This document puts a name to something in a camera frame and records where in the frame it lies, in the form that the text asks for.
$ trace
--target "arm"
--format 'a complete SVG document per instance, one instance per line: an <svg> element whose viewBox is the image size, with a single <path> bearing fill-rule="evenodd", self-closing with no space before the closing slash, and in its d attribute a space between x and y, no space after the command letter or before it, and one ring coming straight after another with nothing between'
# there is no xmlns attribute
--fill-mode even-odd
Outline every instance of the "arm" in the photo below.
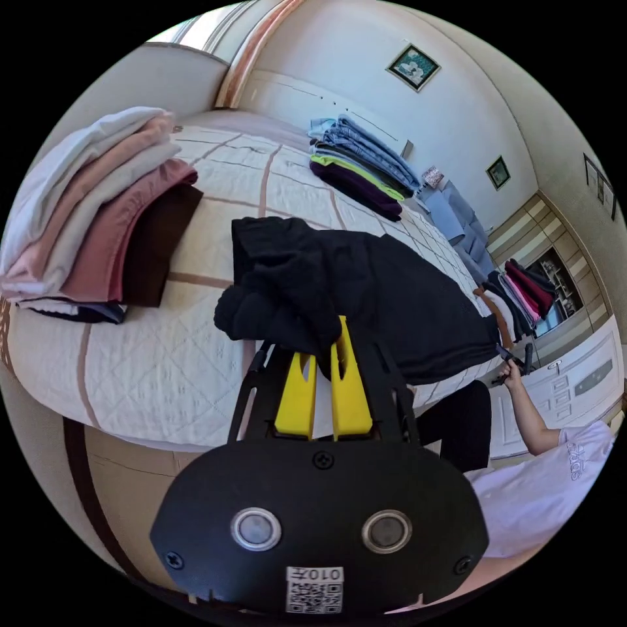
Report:
<svg viewBox="0 0 627 627"><path fill-rule="evenodd" d="M518 366L509 361L502 373L507 375L505 385L511 395L516 424L529 452L532 455L541 455L554 449L559 443L560 430L547 428L524 388Z"/></svg>

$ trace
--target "cabinet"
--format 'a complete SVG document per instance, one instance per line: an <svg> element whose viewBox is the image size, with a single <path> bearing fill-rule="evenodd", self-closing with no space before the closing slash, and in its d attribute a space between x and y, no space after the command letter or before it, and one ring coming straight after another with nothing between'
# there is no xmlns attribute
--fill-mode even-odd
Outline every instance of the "cabinet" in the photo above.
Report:
<svg viewBox="0 0 627 627"><path fill-rule="evenodd" d="M609 319L611 311L586 253L540 193L491 232L488 252L501 271L514 258L525 268L548 274L560 288L551 320L538 329L536 337L520 343L533 341L536 366L572 350Z"/></svg>

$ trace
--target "white shirt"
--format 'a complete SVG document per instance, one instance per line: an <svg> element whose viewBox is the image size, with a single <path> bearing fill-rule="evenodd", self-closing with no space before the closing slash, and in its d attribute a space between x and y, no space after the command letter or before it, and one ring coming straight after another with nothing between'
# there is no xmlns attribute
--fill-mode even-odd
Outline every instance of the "white shirt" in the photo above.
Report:
<svg viewBox="0 0 627 627"><path fill-rule="evenodd" d="M505 319L505 324L507 325L507 330L509 331L509 337L512 342L516 342L516 332L514 330L514 317L512 316L511 310L507 306L507 303L498 295L490 292L489 290L484 290L484 295L486 298L489 298L498 308L498 310L503 314L503 318Z"/></svg>
<svg viewBox="0 0 627 627"><path fill-rule="evenodd" d="M614 437L603 421L564 428L559 445L515 466L465 473L490 538L484 557L511 557L548 542L588 494Z"/></svg>

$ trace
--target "door handle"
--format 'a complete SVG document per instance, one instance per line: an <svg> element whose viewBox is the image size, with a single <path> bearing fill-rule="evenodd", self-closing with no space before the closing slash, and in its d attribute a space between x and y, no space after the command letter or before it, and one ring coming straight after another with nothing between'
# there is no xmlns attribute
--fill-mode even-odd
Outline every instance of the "door handle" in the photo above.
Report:
<svg viewBox="0 0 627 627"><path fill-rule="evenodd" d="M562 363L561 359L558 359L557 361L554 361L550 366L547 366L547 370L553 370L554 368L557 368L557 373L560 373L560 364Z"/></svg>

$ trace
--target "pink clothing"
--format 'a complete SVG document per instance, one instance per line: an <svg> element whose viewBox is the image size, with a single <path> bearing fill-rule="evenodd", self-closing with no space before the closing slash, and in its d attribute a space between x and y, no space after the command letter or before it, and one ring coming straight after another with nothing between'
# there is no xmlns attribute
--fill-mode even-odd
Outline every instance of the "pink clothing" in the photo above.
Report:
<svg viewBox="0 0 627 627"><path fill-rule="evenodd" d="M529 305L530 309L540 315L540 307L538 306L537 302L524 291L524 289L520 285L520 281L517 281L516 277L512 274L506 273L505 276L518 288L518 291L520 292L520 294L522 294L523 302Z"/></svg>
<svg viewBox="0 0 627 627"><path fill-rule="evenodd" d="M168 189L180 183L191 185L197 178L196 170L185 161L169 159L105 203L82 242L61 294L80 302L120 300L123 258L137 218Z"/></svg>
<svg viewBox="0 0 627 627"><path fill-rule="evenodd" d="M56 204L42 236L23 250L17 261L9 268L7 279L10 279L11 283L41 281L54 244L74 208L120 165L142 150L167 139L173 124L174 121L169 115L153 118L101 157L82 167L72 177Z"/></svg>
<svg viewBox="0 0 627 627"><path fill-rule="evenodd" d="M509 278L509 276L507 276L507 274L505 275L504 278L505 278L505 281L507 281L507 284L512 289L512 291L518 296L520 302L524 305L525 311L531 316L534 322L538 322L538 320L540 320L540 314L531 308L527 299L524 297L523 293L518 288L518 285L516 285L516 283L514 283L514 281L512 281L511 278Z"/></svg>

